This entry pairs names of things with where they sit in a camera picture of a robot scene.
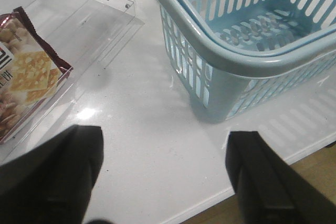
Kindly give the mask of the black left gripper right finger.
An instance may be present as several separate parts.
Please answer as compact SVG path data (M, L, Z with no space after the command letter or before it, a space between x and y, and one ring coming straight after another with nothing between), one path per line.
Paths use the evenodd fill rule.
M244 223L335 223L335 204L257 131L229 133L225 166Z

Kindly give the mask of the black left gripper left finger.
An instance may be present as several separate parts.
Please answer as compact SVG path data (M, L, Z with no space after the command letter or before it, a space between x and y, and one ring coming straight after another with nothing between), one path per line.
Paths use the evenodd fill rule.
M1 165L1 223L82 223L103 163L99 126L72 125Z

